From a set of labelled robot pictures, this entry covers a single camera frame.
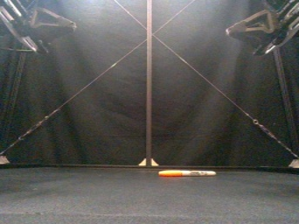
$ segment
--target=black backdrop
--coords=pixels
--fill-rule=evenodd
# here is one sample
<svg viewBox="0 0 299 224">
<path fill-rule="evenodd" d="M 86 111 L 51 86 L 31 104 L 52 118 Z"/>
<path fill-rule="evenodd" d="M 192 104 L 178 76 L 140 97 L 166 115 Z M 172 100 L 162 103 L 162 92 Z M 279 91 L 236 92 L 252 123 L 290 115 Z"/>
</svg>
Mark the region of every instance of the black backdrop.
<svg viewBox="0 0 299 224">
<path fill-rule="evenodd" d="M 290 145 L 274 55 L 252 56 L 224 32 L 262 4 L 195 0 L 182 11 L 190 2 L 154 1 L 154 32 L 167 23 L 154 38 L 154 160 L 159 165 L 288 165 L 290 153 L 194 71 Z M 27 56 L 8 142 L 100 77 L 8 158 L 138 165 L 146 157 L 146 1 L 42 1 L 42 6 L 79 28 L 55 40 L 48 55 Z"/>
</svg>

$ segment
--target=metal pole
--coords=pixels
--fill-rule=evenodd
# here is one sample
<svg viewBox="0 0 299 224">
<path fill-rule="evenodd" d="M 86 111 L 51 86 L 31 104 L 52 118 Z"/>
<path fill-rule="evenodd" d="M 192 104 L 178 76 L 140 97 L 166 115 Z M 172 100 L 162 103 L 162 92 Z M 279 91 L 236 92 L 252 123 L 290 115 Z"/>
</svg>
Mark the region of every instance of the metal pole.
<svg viewBox="0 0 299 224">
<path fill-rule="evenodd" d="M 13 42 L 13 47 L 19 47 L 19 44 L 16 41 Z M 19 87 L 22 84 L 22 78 L 24 74 L 24 62 L 26 62 L 26 52 L 17 53 L 13 52 L 11 56 L 11 66 L 8 68 L 8 82 L 5 89 L 4 96 L 7 100 L 4 101 L 4 111 L 1 112 L 0 118 L 3 119 L 1 124 L 3 127 L 0 128 L 3 132 L 1 136 L 1 143 L 0 143 L 0 149 L 7 147 L 8 144 L 8 138 L 9 138 L 9 132 L 11 132 L 11 125 L 13 120 L 13 113 L 15 113 L 15 104 L 19 94 Z"/>
<path fill-rule="evenodd" d="M 299 141 L 298 141 L 296 127 L 295 127 L 294 110 L 292 110 L 292 103 L 290 99 L 290 94 L 288 94 L 290 92 L 288 92 L 288 86 L 286 81 L 286 70 L 284 70 L 284 65 L 283 65 L 279 49 L 274 50 L 274 55 L 275 55 L 275 67 L 278 72 L 278 79 L 279 79 L 282 96 L 284 101 L 284 114 L 286 114 L 287 127 L 290 130 L 292 148 L 298 151 Z"/>
<path fill-rule="evenodd" d="M 152 0 L 147 0 L 146 166 L 152 164 Z"/>
</svg>

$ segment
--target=diagonal cable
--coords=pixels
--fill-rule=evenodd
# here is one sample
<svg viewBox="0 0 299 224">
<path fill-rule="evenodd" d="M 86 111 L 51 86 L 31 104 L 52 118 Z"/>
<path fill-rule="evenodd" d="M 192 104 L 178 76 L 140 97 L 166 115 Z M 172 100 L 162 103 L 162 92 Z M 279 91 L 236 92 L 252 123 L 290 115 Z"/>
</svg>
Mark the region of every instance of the diagonal cable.
<svg viewBox="0 0 299 224">
<path fill-rule="evenodd" d="M 179 55 L 179 53 L 154 35 L 156 40 L 163 44 L 163 46 L 172 52 L 172 54 L 180 59 L 180 61 L 191 68 L 191 70 L 206 80 L 206 82 L 214 87 L 214 89 L 223 95 L 223 97 L 231 102 L 231 104 L 240 110 L 240 112 L 251 119 L 252 123 L 262 129 L 262 131 L 282 145 L 282 147 L 294 155 L 295 158 L 299 156 L 292 152 L 292 150 L 286 146 L 286 144 L 276 138 L 271 130 L 259 123 L 248 112 L 230 99 L 224 92 L 215 86 L 210 79 L 196 70 L 196 68 L 187 62 L 187 60 Z"/>
<path fill-rule="evenodd" d="M 191 4 L 195 2 L 192 0 L 183 8 L 179 10 L 179 12 L 167 20 L 167 22 L 162 25 L 162 27 L 154 32 L 154 35 L 174 21 L 174 19 L 183 13 L 183 11 L 191 6 Z"/>
<path fill-rule="evenodd" d="M 130 10 L 122 5 L 122 3 L 115 0 L 116 4 L 119 5 L 119 7 L 126 11 L 126 13 L 131 16 L 131 18 L 144 27 L 143 23 L 136 19 L 136 17 L 134 16 L 134 14 L 130 12 Z"/>
<path fill-rule="evenodd" d="M 80 89 L 80 91 L 26 131 L 23 135 L 9 144 L 9 146 L 0 152 L 0 156 L 4 156 L 5 153 L 30 136 L 50 120 L 50 118 L 62 111 L 66 105 L 72 102 L 72 100 L 82 94 L 84 90 L 99 80 L 99 78 L 123 61 L 128 55 L 139 48 L 139 46 L 146 42 L 146 40 L 116 61 L 116 63 Z"/>
</svg>

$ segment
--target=gray carpet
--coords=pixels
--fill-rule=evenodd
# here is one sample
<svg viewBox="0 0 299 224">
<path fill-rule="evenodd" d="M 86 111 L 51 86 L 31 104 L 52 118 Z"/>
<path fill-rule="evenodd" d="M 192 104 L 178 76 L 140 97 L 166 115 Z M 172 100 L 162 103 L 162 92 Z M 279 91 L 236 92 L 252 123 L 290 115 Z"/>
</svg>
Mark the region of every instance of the gray carpet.
<svg viewBox="0 0 299 224">
<path fill-rule="evenodd" d="M 0 169 L 0 223 L 298 223 L 299 176 L 219 171 Z"/>
</svg>

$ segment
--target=marker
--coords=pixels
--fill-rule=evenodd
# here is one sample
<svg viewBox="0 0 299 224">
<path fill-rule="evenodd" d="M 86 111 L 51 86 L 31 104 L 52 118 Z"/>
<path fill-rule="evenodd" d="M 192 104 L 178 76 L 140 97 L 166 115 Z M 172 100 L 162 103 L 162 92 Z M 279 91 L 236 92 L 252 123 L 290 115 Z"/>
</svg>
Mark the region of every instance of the marker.
<svg viewBox="0 0 299 224">
<path fill-rule="evenodd" d="M 215 171 L 159 171 L 160 177 L 210 177 L 215 175 Z"/>
</svg>

